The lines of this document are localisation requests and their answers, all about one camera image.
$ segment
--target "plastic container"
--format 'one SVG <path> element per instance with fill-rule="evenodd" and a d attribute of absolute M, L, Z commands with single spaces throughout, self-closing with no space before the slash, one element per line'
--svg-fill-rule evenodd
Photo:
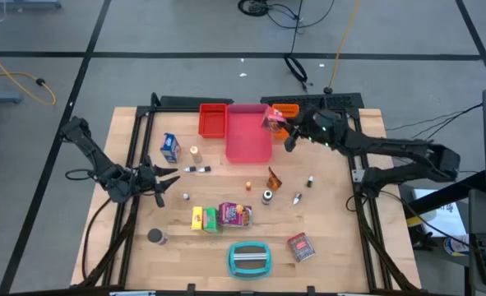
<path fill-rule="evenodd" d="M 285 118 L 294 118 L 299 113 L 299 105 L 297 104 L 273 104 L 272 108 L 281 111 Z M 282 128 L 275 134 L 275 137 L 278 139 L 286 139 L 289 137 L 289 133 Z"/>
<path fill-rule="evenodd" d="M 266 104 L 231 104 L 226 125 L 226 158 L 232 163 L 265 163 L 272 157 L 272 135 L 261 127 Z"/>
<path fill-rule="evenodd" d="M 199 108 L 199 135 L 205 138 L 224 138 L 226 121 L 226 104 L 201 104 Z"/>

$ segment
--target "gray concrete floor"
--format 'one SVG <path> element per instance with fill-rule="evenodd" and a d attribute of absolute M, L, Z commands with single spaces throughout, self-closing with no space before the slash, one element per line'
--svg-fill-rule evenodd
<path fill-rule="evenodd" d="M 278 1 L 297 9 L 295 0 Z M 84 52 L 103 0 L 70 0 L 59 11 L 9 12 L 0 24 L 0 51 Z M 286 52 L 292 30 L 266 17 L 241 14 L 237 1 L 113 0 L 96 51 L 131 52 Z M 486 47 L 486 0 L 465 0 Z M 303 17 L 316 20 L 328 1 L 305 1 Z M 353 1 L 336 0 L 330 15 L 307 28 L 296 51 L 334 53 Z M 287 23 L 289 20 L 276 16 Z M 362 1 L 344 53 L 478 54 L 454 1 Z M 75 80 L 80 58 L 0 58 L 7 69 L 32 72 L 54 89 L 58 104 L 45 107 L 31 98 L 0 105 L 0 281 L 44 167 L 54 133 Z M 300 61 L 321 93 L 333 61 Z M 19 78 L 44 98 L 33 81 Z M 486 89 L 482 62 L 342 60 L 335 92 L 361 92 L 366 107 L 380 108 L 387 127 L 466 109 Z M 0 78 L 0 90 L 14 90 Z M 93 137 L 104 144 L 117 106 L 148 102 L 150 93 L 233 98 L 257 102 L 264 95 L 301 95 L 299 84 L 281 59 L 135 59 L 93 58 L 74 115 L 90 122 Z M 389 132 L 412 136 L 422 127 Z M 475 110 L 439 132 L 435 141 L 462 156 L 462 170 L 484 167 L 482 113 Z M 78 150 L 63 145 L 53 169 L 12 292 L 67 287 L 94 187 L 71 183 L 63 174 L 87 163 Z M 440 187 L 431 182 L 420 186 Z M 461 294 L 463 270 L 417 253 L 425 289 Z"/>

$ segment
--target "yellow cable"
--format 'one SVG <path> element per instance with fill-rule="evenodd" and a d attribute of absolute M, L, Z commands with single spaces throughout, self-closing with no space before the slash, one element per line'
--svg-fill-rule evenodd
<path fill-rule="evenodd" d="M 350 13 L 349 23 L 343 32 L 343 37 L 341 37 L 340 46 L 338 47 L 338 52 L 336 53 L 336 58 L 334 59 L 334 67 L 332 68 L 332 77 L 331 82 L 329 82 L 328 87 L 332 87 L 332 83 L 334 82 L 334 78 L 336 78 L 336 73 L 338 72 L 338 62 L 340 60 L 341 50 L 343 49 L 343 44 L 345 44 L 345 39 L 347 39 L 347 35 L 349 34 L 350 27 L 354 23 L 354 18 L 356 17 L 356 11 L 358 10 L 359 0 L 356 0 L 354 3 L 354 9 Z"/>
<path fill-rule="evenodd" d="M 22 75 L 22 76 L 27 76 L 29 78 L 34 79 L 35 81 L 38 79 L 37 77 L 32 76 L 29 73 L 26 72 L 8 72 L 5 67 L 0 63 L 0 68 L 2 69 L 3 73 L 0 73 L 0 76 L 7 76 L 15 85 L 17 85 L 21 90 L 23 90 L 26 94 L 28 94 L 31 98 L 39 101 L 43 105 L 55 105 L 56 104 L 56 95 L 54 95 L 53 91 L 45 84 L 43 83 L 42 86 L 51 94 L 51 97 L 53 98 L 52 102 L 46 102 L 42 100 L 41 98 L 37 97 L 30 91 L 28 91 L 24 86 L 22 86 L 18 81 L 16 81 L 12 75 Z"/>

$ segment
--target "blue cereal box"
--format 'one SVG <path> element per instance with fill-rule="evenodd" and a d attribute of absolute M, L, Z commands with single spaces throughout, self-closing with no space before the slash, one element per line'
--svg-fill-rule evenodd
<path fill-rule="evenodd" d="M 177 138 L 174 134 L 165 133 L 164 141 L 160 146 L 160 152 L 170 163 L 178 162 L 178 156 L 180 155 L 180 145 L 177 142 Z"/>

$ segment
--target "green box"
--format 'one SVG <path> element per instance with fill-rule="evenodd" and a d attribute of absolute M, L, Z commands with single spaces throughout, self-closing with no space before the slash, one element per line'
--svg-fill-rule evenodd
<path fill-rule="evenodd" d="M 222 228 L 217 220 L 219 219 L 219 213 L 215 207 L 207 207 L 202 212 L 202 229 L 210 234 L 220 234 Z"/>

